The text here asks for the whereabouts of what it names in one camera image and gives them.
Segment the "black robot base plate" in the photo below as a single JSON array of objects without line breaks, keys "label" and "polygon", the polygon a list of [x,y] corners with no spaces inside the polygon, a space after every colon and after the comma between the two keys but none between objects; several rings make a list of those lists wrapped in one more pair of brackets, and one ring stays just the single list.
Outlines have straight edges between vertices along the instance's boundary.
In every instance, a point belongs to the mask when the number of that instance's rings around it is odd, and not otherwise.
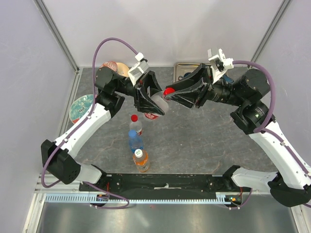
[{"label": "black robot base plate", "polygon": [[211,199],[216,193],[250,191],[239,188],[229,178],[211,174],[130,174],[111,173],[96,187],[127,199]]}]

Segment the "clear bottle red label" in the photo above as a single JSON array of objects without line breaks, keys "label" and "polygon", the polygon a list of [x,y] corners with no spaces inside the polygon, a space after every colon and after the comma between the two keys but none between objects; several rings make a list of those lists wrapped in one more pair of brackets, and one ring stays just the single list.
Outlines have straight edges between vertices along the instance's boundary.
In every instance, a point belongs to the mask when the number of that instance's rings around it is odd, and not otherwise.
[{"label": "clear bottle red label", "polygon": [[[165,99],[166,91],[158,92],[151,96],[151,100],[164,112],[167,113],[169,110],[169,100]],[[145,118],[149,121],[156,120],[161,117],[160,114],[156,113],[145,113]]]}]

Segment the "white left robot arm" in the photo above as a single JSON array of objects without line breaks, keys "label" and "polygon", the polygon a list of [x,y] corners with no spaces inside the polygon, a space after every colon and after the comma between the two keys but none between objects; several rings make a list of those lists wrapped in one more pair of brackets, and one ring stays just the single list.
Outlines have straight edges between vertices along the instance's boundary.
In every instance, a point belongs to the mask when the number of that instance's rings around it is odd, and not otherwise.
[{"label": "white left robot arm", "polygon": [[121,109],[125,96],[132,96],[134,106],[141,113],[154,113],[160,116],[164,111],[149,97],[147,91],[156,94],[162,89],[156,75],[149,70],[138,79],[119,75],[108,67],[95,73],[95,84],[99,93],[95,102],[67,132],[54,141],[45,140],[41,144],[43,170],[48,171],[58,181],[70,184],[73,181],[89,182],[96,191],[105,189],[107,180],[103,171],[95,166],[85,166],[76,162],[75,157],[92,135]]}]

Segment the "clear bottle red cap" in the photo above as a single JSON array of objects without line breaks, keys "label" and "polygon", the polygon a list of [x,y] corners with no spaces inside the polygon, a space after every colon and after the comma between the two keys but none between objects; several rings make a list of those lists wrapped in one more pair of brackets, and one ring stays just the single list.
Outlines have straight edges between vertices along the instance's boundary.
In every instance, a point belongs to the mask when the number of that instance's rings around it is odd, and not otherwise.
[{"label": "clear bottle red cap", "polygon": [[129,124],[130,130],[134,130],[138,135],[142,134],[142,122],[136,114],[131,115],[131,122]]}]

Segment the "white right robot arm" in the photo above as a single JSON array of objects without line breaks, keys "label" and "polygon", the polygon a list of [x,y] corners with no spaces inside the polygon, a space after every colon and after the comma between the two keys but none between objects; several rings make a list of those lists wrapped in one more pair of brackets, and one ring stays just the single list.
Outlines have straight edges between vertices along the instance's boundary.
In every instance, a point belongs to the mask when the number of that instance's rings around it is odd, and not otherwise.
[{"label": "white right robot arm", "polygon": [[251,188],[269,192],[287,207],[310,205],[311,168],[286,141],[273,115],[276,101],[262,102],[275,90],[266,69],[253,65],[237,80],[226,77],[231,65],[219,63],[198,68],[185,78],[168,85],[164,97],[187,108],[200,108],[206,101],[236,106],[231,117],[236,126],[254,140],[274,163],[276,172],[259,172],[241,166],[230,167],[223,175],[223,187],[228,191]]}]

